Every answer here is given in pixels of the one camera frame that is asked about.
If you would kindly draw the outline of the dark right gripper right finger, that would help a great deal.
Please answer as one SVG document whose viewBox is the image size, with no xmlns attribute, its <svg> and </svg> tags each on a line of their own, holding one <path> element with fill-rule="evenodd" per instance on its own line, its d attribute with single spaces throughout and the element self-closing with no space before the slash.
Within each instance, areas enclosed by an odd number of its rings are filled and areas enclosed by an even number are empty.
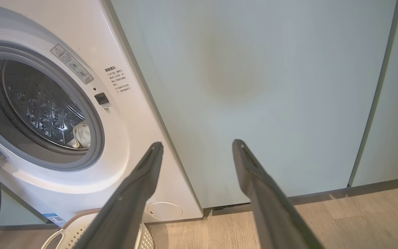
<svg viewBox="0 0 398 249">
<path fill-rule="evenodd" d="M 239 186 L 250 199 L 262 249 L 322 249 L 322 243 L 281 188 L 239 139 L 233 141 Z"/>
</svg>

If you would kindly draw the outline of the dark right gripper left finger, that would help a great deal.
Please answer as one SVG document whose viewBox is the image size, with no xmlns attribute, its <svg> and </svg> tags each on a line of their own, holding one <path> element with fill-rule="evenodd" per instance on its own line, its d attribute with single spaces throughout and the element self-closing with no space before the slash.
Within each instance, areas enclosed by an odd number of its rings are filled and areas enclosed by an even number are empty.
<svg viewBox="0 0 398 249">
<path fill-rule="evenodd" d="M 88 226 L 74 248 L 133 249 L 147 200 L 158 184 L 164 147 L 150 145 L 134 170 L 126 177 Z"/>
</svg>

